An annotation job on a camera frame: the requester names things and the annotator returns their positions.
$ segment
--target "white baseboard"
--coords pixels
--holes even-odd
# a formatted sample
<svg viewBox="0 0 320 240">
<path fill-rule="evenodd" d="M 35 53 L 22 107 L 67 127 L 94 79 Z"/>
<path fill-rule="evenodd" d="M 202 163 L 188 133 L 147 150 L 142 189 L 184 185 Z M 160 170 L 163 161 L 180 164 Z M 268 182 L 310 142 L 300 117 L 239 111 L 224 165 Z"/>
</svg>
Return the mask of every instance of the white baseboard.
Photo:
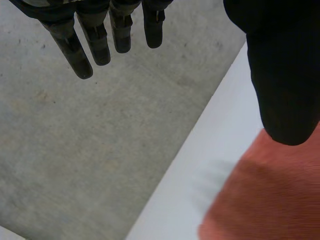
<svg viewBox="0 0 320 240">
<path fill-rule="evenodd" d="M 205 213 L 261 128 L 245 44 L 126 240 L 197 240 Z"/>
</svg>

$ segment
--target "orange fabric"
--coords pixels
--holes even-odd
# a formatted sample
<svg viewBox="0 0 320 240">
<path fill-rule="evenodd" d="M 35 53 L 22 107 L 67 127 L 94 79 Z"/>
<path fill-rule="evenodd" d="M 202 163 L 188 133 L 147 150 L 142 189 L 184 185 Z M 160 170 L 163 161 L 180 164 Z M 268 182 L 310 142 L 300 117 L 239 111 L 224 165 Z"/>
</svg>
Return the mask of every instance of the orange fabric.
<svg viewBox="0 0 320 240">
<path fill-rule="evenodd" d="M 298 146 L 263 129 L 198 233 L 201 240 L 320 240 L 320 125 Z"/>
</svg>

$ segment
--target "gray concrete surface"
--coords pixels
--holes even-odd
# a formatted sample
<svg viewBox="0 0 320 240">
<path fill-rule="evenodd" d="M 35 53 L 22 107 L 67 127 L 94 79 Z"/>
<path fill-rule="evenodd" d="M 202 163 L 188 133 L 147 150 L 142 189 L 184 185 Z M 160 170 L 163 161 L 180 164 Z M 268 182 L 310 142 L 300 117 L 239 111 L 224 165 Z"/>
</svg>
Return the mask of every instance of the gray concrete surface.
<svg viewBox="0 0 320 240">
<path fill-rule="evenodd" d="M 245 42 L 221 0 L 176 0 L 158 49 L 141 7 L 133 21 L 131 51 L 110 34 L 111 63 L 88 54 L 94 75 L 81 80 L 37 20 L 0 1 L 1 226 L 123 240 Z"/>
</svg>

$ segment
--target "orange surface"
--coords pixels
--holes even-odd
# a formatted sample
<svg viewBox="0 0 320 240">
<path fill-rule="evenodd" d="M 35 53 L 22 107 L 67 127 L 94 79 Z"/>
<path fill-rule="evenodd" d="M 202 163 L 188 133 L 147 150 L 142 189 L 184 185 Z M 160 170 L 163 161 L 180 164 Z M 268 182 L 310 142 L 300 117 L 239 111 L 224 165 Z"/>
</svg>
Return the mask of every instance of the orange surface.
<svg viewBox="0 0 320 240">
<path fill-rule="evenodd" d="M 320 125 L 298 146 L 263 129 L 198 233 L 201 240 L 320 240 Z"/>
</svg>

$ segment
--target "concrete floor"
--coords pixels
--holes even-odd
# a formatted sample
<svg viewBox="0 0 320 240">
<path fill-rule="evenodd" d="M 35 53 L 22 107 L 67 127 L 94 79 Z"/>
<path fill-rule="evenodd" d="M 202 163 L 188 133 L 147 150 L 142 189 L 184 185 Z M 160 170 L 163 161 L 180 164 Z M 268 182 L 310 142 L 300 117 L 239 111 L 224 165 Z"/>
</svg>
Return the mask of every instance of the concrete floor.
<svg viewBox="0 0 320 240">
<path fill-rule="evenodd" d="M 176 0 L 158 49 L 141 7 L 133 21 L 131 51 L 110 34 L 111 63 L 88 54 L 94 75 L 81 80 L 37 20 L 0 1 L 1 226 L 123 240 L 245 41 L 221 0 Z"/>
</svg>

